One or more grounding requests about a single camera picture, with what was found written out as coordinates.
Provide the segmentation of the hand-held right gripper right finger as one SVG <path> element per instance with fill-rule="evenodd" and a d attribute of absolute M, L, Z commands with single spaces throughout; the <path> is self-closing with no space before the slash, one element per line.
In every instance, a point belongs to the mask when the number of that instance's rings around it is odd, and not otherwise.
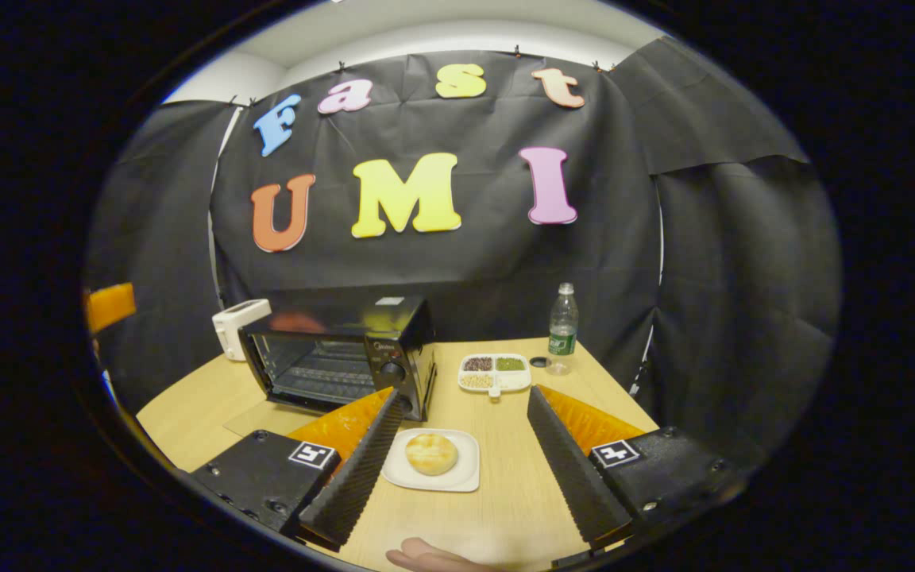
<path fill-rule="evenodd" d="M 531 388 L 527 417 L 592 549 L 653 542 L 747 486 L 744 471 L 679 428 L 641 431 L 554 388 Z"/>

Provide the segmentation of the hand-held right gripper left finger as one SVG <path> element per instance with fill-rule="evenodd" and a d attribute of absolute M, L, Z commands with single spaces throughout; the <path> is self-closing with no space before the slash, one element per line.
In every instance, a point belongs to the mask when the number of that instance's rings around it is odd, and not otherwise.
<path fill-rule="evenodd" d="M 219 500 L 299 542 L 340 549 L 376 485 L 407 398 L 384 388 L 287 437 L 251 432 L 192 472 Z"/>

